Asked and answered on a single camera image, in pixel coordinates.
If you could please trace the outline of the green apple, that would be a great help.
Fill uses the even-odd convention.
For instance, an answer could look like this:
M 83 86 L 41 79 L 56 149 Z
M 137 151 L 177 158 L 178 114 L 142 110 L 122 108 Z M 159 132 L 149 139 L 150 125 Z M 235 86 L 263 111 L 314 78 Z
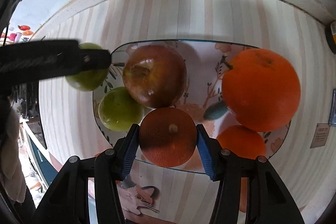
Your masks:
M 107 77 L 111 64 L 111 56 L 107 50 L 104 50 L 103 54 L 97 55 L 97 50 L 102 50 L 102 47 L 94 43 L 81 43 L 79 47 L 84 50 L 84 53 L 81 55 L 82 62 L 80 68 L 85 68 L 85 71 L 66 76 L 65 79 L 70 86 L 77 90 L 84 92 L 93 91 Z
M 135 101 L 124 86 L 112 89 L 100 101 L 98 116 L 101 123 L 112 131 L 128 131 L 139 124 L 145 108 Z

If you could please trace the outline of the small dark tangerine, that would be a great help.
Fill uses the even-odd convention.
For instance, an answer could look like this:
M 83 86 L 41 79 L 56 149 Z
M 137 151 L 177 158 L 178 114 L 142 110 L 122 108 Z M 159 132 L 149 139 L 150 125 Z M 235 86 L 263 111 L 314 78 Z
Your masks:
M 173 107 L 151 111 L 139 128 L 139 147 L 151 163 L 175 167 L 186 163 L 197 145 L 197 129 L 186 112 Z

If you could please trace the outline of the red yellow apple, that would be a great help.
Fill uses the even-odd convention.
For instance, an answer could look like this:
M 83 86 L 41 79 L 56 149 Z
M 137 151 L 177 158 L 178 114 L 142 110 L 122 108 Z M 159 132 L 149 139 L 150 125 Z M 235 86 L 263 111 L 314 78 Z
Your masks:
M 247 211 L 247 198 L 248 198 L 248 178 L 241 178 L 240 187 L 240 204 L 239 211 L 245 213 Z

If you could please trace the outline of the blue cabinet door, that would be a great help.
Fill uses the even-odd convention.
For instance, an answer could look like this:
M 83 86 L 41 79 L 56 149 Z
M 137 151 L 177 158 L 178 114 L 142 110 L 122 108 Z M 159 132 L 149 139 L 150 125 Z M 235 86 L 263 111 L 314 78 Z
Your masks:
M 45 149 L 41 142 L 35 136 L 32 137 L 28 135 L 27 137 L 33 161 L 37 165 L 38 172 L 42 176 L 42 180 L 46 186 L 49 187 L 58 174 L 58 171 L 52 165 L 49 152 Z

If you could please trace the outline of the striped cat print mat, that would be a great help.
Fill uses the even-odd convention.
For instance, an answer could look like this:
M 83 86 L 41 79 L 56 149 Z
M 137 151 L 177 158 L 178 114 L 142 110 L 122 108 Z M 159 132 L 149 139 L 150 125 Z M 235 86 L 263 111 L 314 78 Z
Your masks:
M 200 124 L 235 154 L 266 157 L 299 221 L 317 223 L 335 194 L 328 124 L 335 55 L 325 28 L 278 0 L 107 0 L 47 39 L 108 50 L 108 67 L 41 81 L 39 107 L 56 168 L 145 137 L 116 181 L 134 223 L 208 223 L 219 190 L 196 145 Z

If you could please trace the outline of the medium orange on plate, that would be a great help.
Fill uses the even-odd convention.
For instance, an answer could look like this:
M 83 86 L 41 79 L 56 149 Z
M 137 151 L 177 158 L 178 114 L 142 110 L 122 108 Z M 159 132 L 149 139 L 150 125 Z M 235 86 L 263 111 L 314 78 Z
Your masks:
M 266 156 L 266 146 L 261 135 L 242 125 L 226 128 L 217 136 L 217 140 L 223 149 L 239 157 L 256 159 L 258 156 Z

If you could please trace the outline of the small brown paper card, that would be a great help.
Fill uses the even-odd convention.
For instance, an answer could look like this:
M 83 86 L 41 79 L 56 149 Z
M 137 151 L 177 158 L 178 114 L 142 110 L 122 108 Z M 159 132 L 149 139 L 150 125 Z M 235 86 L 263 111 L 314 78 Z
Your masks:
M 323 147 L 326 144 L 329 132 L 330 125 L 328 123 L 318 123 L 315 128 L 310 148 Z

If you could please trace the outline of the green apple on plate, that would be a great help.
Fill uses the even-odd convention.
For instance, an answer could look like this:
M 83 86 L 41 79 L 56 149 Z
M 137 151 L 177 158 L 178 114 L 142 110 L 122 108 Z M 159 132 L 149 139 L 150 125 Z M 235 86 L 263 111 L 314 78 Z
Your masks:
M 145 108 L 135 101 L 124 86 L 112 89 L 100 101 L 98 116 L 101 123 L 112 131 L 128 131 L 139 124 Z

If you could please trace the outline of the blue smartphone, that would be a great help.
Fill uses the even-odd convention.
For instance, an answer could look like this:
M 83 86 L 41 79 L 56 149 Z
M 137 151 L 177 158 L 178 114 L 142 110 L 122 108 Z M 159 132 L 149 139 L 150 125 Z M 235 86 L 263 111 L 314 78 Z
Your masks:
M 336 127 L 336 89 L 333 89 L 333 96 L 331 100 L 331 109 L 328 124 L 330 127 Z

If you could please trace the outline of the large orange on plate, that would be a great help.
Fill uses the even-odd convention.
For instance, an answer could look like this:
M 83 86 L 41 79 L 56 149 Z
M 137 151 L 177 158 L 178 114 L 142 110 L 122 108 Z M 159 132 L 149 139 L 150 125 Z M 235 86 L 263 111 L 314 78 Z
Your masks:
M 252 48 L 223 63 L 227 67 L 222 78 L 223 100 L 241 125 L 267 132 L 290 122 L 299 106 L 301 86 L 286 58 Z

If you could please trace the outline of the brown russet apple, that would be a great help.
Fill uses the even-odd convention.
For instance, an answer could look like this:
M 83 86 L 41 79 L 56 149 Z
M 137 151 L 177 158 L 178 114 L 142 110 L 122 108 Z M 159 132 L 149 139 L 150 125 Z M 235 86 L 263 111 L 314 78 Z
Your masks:
M 122 79 L 129 94 L 141 105 L 152 109 L 170 107 L 185 90 L 187 67 L 175 50 L 152 44 L 131 54 Z

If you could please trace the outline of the dark soy sauce bottle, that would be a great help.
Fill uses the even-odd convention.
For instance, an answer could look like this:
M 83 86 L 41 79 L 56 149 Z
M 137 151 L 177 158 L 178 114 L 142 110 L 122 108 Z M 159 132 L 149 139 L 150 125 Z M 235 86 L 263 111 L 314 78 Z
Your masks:
M 325 36 L 330 50 L 336 54 L 336 21 L 325 27 Z

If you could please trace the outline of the colourful wall sticker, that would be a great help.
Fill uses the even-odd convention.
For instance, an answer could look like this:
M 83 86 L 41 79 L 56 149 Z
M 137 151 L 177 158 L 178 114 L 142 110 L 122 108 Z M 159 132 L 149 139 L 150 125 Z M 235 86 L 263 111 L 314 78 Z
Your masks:
M 1 46 L 28 42 L 34 32 L 28 25 L 5 27 L 1 34 Z

